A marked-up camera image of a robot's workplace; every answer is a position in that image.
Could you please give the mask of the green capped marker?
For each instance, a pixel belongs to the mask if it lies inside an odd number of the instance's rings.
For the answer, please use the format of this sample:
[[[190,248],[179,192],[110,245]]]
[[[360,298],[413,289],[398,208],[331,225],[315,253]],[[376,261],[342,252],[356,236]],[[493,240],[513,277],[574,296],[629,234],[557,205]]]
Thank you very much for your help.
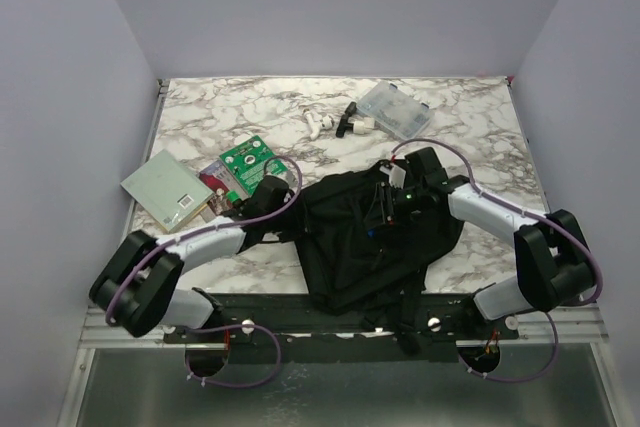
[[[227,192],[226,199],[231,207],[237,207],[243,201],[241,196],[236,191]]]

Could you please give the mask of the black student backpack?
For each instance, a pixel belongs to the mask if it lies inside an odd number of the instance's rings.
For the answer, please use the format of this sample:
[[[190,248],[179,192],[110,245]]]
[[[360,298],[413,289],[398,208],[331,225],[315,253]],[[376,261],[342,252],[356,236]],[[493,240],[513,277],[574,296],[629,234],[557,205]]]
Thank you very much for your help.
[[[330,175],[301,192],[296,203],[304,234],[293,241],[313,307],[358,312],[362,325],[389,322],[407,355],[419,353],[416,317],[428,267],[394,257],[368,237],[363,216],[380,179],[377,166]]]

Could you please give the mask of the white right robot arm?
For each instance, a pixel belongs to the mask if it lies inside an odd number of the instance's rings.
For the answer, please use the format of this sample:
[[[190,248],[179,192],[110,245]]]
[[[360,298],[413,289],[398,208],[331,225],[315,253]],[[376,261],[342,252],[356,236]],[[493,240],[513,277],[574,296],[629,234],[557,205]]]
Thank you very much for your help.
[[[514,276],[474,293],[460,326],[480,339],[496,319],[549,312],[598,293],[601,276],[575,217],[564,210],[528,211],[481,189],[472,175],[449,177],[435,151],[414,151],[404,161],[383,160],[373,201],[363,216],[366,233],[396,258],[430,264],[453,250],[465,224],[513,248]]]

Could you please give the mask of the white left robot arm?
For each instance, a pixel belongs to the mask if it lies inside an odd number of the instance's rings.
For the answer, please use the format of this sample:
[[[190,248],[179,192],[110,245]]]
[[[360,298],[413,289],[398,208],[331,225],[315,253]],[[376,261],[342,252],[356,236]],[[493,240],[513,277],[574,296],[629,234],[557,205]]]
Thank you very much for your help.
[[[203,290],[177,287],[181,276],[203,264],[233,257],[275,233],[293,211],[301,189],[268,175],[253,195],[201,227],[154,237],[129,233],[89,290],[106,323],[139,338],[157,327],[186,328],[201,342],[222,327],[218,305]]]

